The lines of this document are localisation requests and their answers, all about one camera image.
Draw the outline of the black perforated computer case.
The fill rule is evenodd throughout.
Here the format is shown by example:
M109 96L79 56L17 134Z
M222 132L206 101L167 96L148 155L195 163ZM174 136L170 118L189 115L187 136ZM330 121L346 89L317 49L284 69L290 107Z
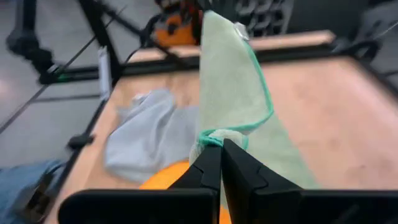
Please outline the black perforated computer case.
M237 19L250 37L281 35L287 32L295 0L238 0Z

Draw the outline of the person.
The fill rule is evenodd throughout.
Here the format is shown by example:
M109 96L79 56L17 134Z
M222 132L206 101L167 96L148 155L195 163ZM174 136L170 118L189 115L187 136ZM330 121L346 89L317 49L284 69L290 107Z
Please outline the person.
M42 224L64 168L59 160L0 168L0 224Z

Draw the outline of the orange microfiber towel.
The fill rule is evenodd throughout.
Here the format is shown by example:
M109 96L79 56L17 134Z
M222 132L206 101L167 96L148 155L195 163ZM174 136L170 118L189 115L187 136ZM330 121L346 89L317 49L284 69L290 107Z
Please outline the orange microfiber towel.
M140 190L163 190L169 188L178 178L180 178L189 168L188 161L176 162L154 174L142 185ZM223 206L220 206L220 224L232 224L229 211Z

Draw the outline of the grey microfiber towel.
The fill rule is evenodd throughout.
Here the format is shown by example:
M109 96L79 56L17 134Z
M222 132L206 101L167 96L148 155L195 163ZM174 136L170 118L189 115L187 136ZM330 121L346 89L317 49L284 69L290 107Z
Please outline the grey microfiber towel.
M158 171L188 159L195 143L198 107L176 104L165 89L136 95L119 110L109 135L104 166L114 175L143 183Z

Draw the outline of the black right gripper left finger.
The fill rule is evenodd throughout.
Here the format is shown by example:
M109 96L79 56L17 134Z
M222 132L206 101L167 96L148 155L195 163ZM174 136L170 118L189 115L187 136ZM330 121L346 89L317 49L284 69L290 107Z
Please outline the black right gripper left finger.
M221 148L207 146L165 190L89 189L67 197L59 224L219 224Z

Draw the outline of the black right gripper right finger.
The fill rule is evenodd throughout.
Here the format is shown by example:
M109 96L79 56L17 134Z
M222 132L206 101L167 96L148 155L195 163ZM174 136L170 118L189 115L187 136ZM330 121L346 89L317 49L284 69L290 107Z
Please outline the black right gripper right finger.
M307 190L230 139L222 176L232 224L398 224L398 190Z

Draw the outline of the sage green microfiber towel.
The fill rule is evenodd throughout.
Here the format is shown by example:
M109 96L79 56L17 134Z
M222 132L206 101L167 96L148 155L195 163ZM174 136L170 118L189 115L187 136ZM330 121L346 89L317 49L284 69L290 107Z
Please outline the sage green microfiber towel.
M304 187L316 186L275 114L266 78L242 24L205 12L199 72L199 119L190 163L205 146L230 139L282 177Z

